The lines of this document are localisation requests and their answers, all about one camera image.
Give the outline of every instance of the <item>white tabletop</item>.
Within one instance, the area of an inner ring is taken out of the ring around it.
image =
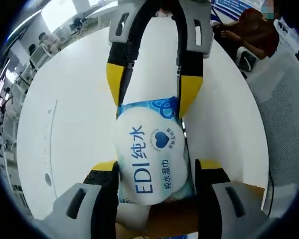
[[[47,216],[56,197],[83,182],[95,164],[116,158],[111,134],[116,107],[105,72],[108,33],[108,28],[102,29],[62,50],[40,68],[27,93],[17,160],[35,218]],[[174,21],[152,18],[124,103],[176,95],[176,50]],[[219,160],[232,180],[267,187],[268,152],[257,105],[239,70],[215,41],[204,61],[202,90],[185,122],[191,159]],[[135,208],[120,205],[118,214],[133,221],[126,212]],[[148,212],[137,210],[143,216]]]
[[[98,17],[98,16],[101,16],[101,15],[104,15],[108,12],[111,12],[111,11],[114,11],[116,10],[118,6],[118,2],[117,1],[113,1],[99,9],[97,9],[96,11],[92,12],[90,15],[86,16],[86,18],[89,18],[89,17]]]

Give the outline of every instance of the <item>wet wipes package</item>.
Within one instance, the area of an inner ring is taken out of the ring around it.
[[[121,203],[153,205],[193,195],[188,151],[175,107],[176,99],[169,98],[118,108]]]

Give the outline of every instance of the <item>blue sign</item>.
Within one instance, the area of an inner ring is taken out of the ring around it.
[[[216,0],[215,6],[222,10],[227,10],[230,13],[241,15],[244,10],[252,8],[253,6],[242,2],[241,0]]]
[[[187,239],[187,235],[172,237],[172,238],[162,238],[162,239]]]

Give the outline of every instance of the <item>window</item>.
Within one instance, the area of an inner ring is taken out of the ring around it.
[[[8,80],[13,84],[18,77],[18,75],[15,72],[11,72],[9,69],[6,70],[5,76],[8,78]]]
[[[8,94],[6,94],[6,95],[5,95],[5,97],[4,97],[4,100],[5,100],[5,101],[7,101],[7,100],[9,99],[9,96],[10,96],[10,94],[9,94],[9,93],[8,93]]]
[[[50,32],[54,32],[76,13],[72,0],[51,0],[41,14]]]
[[[3,89],[3,86],[4,86],[4,80],[0,80],[0,93]]]
[[[3,105],[3,98],[0,99],[0,107]]]

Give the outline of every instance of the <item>cable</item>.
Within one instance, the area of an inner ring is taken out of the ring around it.
[[[270,169],[269,169],[269,179],[270,179],[270,181],[271,181],[271,186],[273,187],[273,193],[272,193],[272,196],[271,196],[271,202],[270,202],[270,206],[269,206],[268,217],[270,216],[271,208],[272,208],[272,206],[273,206],[274,192],[275,192],[274,181],[273,181],[273,177],[271,176],[271,171],[270,171]]]
[[[224,25],[222,20],[220,19],[220,17],[218,16],[217,12],[215,11],[214,7],[211,8],[212,11],[214,12],[214,14],[216,15],[216,17],[218,17],[219,21],[220,21],[220,24]]]

